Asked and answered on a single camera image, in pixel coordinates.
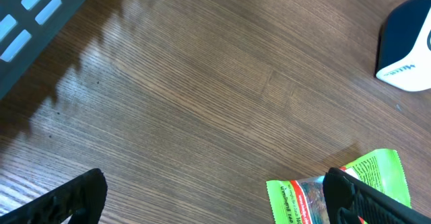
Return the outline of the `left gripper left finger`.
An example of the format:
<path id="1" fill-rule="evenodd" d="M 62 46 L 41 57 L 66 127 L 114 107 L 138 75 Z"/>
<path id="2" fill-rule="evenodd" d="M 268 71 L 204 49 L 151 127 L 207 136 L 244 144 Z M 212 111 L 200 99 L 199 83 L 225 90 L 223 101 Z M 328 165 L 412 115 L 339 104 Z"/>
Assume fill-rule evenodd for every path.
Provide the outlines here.
<path id="1" fill-rule="evenodd" d="M 107 190 L 104 174 L 94 168 L 1 216 L 1 224 L 98 223 Z"/>

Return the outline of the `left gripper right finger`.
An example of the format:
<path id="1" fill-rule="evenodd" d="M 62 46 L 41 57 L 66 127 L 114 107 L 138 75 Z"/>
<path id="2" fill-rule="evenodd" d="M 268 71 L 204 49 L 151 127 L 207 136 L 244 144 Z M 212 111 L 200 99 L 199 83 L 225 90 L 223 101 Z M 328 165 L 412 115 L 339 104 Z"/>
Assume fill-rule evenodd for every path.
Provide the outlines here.
<path id="1" fill-rule="evenodd" d="M 331 224 L 430 224 L 429 217 L 334 167 L 325 174 L 323 192 Z"/>

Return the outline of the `green candy bag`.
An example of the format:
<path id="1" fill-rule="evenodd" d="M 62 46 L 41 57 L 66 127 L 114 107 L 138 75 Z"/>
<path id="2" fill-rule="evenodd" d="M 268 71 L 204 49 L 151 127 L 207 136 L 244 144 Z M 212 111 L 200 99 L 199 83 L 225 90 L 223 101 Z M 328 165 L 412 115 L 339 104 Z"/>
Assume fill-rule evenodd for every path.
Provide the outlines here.
<path id="1" fill-rule="evenodd" d="M 340 169 L 383 194 L 411 207 L 411 198 L 399 154 L 376 149 Z M 329 223 L 323 176 L 301 180 L 270 180 L 267 192 L 276 224 Z"/>

